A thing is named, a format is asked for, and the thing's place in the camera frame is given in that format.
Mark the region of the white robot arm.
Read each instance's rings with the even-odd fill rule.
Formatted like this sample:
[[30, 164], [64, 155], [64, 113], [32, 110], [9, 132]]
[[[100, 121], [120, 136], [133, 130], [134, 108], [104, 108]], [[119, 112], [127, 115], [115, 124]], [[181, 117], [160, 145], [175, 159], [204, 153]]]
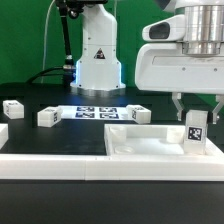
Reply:
[[[183, 93], [214, 94], [212, 121], [224, 107], [224, 0], [156, 0], [174, 15], [143, 28], [135, 84], [140, 90], [170, 92], [178, 115]], [[103, 6], [84, 8], [83, 50], [71, 86], [88, 95], [124, 87], [116, 58], [117, 24]]]

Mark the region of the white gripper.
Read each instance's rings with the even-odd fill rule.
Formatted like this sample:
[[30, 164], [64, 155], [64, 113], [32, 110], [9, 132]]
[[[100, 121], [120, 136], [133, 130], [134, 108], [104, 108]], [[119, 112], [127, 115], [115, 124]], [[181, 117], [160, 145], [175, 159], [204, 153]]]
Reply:
[[[224, 94], [224, 50], [213, 56], [188, 56], [178, 43], [145, 44], [137, 55], [135, 84], [140, 90], [173, 92], [172, 101], [181, 121], [181, 93]], [[224, 107], [224, 95], [216, 95], [216, 102], [213, 124]]]

